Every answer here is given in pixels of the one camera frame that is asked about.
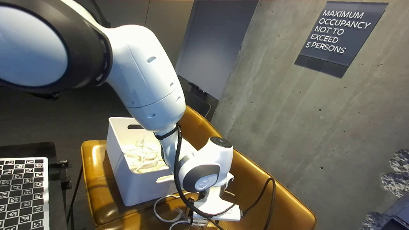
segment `black table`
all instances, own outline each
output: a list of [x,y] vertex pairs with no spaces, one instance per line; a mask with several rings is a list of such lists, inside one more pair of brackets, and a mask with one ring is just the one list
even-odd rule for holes
[[[18,157],[47,157],[49,166],[57,163],[55,145],[52,142],[19,144],[0,147],[0,158]],[[66,230],[67,225],[65,220],[63,193],[61,189],[59,170],[49,170],[48,189],[50,229]]]

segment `checkerboard pattern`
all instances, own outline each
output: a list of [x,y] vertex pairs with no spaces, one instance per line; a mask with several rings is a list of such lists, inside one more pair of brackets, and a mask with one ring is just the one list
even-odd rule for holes
[[0,158],[0,230],[49,230],[47,158]]

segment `maximum occupancy sign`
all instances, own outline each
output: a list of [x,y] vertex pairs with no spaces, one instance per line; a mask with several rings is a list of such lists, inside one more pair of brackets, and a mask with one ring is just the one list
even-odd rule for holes
[[300,55],[349,66],[387,3],[327,2]]

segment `chair backrest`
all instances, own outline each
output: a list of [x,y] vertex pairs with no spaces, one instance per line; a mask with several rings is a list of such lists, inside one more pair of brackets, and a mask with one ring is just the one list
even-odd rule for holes
[[[218,136],[220,133],[190,107],[180,120],[182,135],[196,149],[202,148],[209,137]],[[236,203],[242,210],[249,207],[259,196],[266,180],[271,175],[260,168],[256,163],[234,150],[233,162],[230,172],[234,181],[229,185],[228,191],[236,195]],[[259,203],[239,222],[223,222],[228,229],[234,230],[261,230],[264,227],[270,208],[272,197],[272,183]],[[309,210],[282,184],[276,181],[276,199],[269,230],[313,230],[317,224],[314,213]]]

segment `dark gray sign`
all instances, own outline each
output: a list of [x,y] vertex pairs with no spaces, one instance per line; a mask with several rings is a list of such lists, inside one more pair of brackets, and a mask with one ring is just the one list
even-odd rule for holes
[[[348,67],[388,3],[328,1],[300,55]],[[305,61],[296,64],[310,68]]]

